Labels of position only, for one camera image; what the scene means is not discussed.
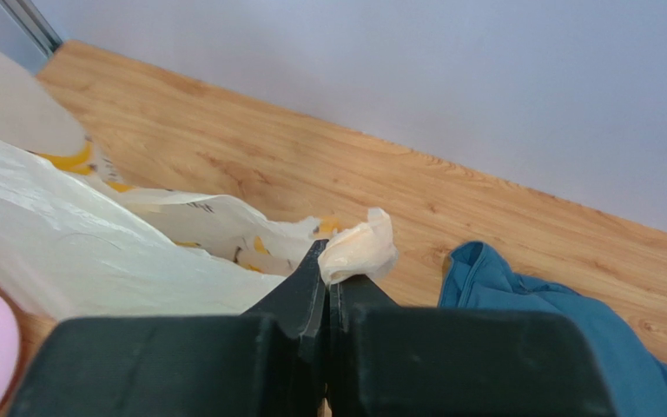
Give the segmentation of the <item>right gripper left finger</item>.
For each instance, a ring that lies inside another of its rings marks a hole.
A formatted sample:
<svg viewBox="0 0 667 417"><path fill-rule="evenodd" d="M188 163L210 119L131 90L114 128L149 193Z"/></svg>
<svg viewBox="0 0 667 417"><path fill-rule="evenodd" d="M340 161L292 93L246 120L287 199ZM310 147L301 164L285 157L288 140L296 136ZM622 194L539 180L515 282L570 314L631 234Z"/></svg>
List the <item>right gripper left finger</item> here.
<svg viewBox="0 0 667 417"><path fill-rule="evenodd" d="M12 416L321 416L327 292L319 240L238 315L84 317L58 324Z"/></svg>

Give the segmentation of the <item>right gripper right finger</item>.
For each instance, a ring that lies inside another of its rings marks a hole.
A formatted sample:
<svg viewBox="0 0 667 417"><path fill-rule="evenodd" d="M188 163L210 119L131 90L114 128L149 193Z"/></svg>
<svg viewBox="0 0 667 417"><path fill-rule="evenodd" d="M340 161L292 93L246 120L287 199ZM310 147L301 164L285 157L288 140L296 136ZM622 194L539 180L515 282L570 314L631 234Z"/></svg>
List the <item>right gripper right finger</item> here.
<svg viewBox="0 0 667 417"><path fill-rule="evenodd" d="M613 416L598 364L558 314L406 308L364 275L329 289L336 416Z"/></svg>

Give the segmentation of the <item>banana print plastic bag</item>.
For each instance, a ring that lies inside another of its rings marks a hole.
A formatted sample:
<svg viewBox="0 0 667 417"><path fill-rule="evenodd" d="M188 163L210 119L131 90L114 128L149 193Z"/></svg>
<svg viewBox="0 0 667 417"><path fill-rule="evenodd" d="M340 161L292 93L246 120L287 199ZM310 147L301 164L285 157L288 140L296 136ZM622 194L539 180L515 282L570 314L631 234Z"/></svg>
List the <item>banana print plastic bag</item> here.
<svg viewBox="0 0 667 417"><path fill-rule="evenodd" d="M379 279L398 258L387 212L274 222L231 195L127 184L82 125L0 52L0 288L56 320L239 314L318 240L314 278Z"/></svg>

